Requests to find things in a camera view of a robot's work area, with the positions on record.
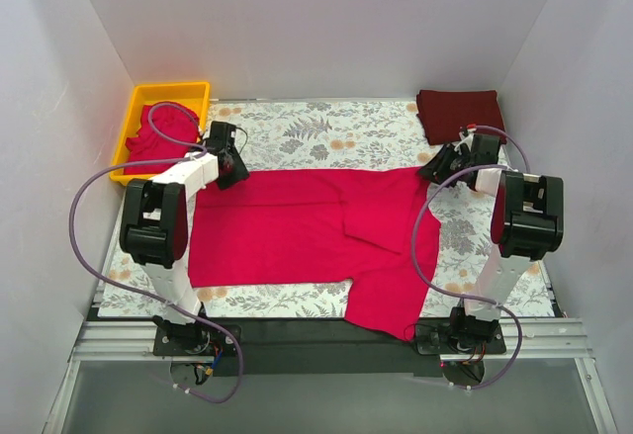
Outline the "bright red t-shirt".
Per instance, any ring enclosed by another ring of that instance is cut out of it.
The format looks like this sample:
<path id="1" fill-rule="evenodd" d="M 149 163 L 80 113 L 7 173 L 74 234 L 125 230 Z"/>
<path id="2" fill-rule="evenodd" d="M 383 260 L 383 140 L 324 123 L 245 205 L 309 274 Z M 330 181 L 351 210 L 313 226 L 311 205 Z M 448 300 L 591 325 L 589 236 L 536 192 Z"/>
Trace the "bright red t-shirt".
<path id="1" fill-rule="evenodd" d="M 413 168 L 268 170 L 196 196 L 194 288 L 351 281 L 344 318 L 412 339 L 441 224 L 417 214 L 429 184 Z"/>

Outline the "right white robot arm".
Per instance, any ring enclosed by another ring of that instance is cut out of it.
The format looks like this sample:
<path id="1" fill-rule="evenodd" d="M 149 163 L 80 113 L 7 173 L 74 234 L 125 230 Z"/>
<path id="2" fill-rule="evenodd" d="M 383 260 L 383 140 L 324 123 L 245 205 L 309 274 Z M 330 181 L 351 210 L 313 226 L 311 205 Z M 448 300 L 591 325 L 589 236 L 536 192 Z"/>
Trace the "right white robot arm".
<path id="1" fill-rule="evenodd" d="M 564 235 L 564 182 L 560 177 L 519 172 L 498 163 L 502 130 L 470 125 L 418 170 L 439 189 L 459 182 L 495 199 L 492 249 L 474 290 L 457 295 L 445 333 L 459 352 L 492 342 L 501 307 L 529 267 L 558 250 Z"/>

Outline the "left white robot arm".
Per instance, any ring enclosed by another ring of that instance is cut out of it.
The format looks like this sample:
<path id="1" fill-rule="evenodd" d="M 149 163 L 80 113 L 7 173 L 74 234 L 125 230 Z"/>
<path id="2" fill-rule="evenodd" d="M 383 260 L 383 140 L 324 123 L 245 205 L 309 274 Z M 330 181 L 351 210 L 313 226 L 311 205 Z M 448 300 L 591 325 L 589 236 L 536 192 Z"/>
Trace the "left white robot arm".
<path id="1" fill-rule="evenodd" d="M 241 128 L 213 122 L 202 141 L 181 162 L 149 179 L 132 179 L 127 186 L 120 228 L 120 246 L 144 268 L 154 291 L 165 299 L 163 325 L 180 325 L 176 342 L 191 355 L 203 353 L 211 341 L 209 328 L 188 315 L 200 313 L 201 302 L 186 268 L 190 242 L 188 204 L 215 184 L 226 190 L 249 177 L 237 146 Z"/>

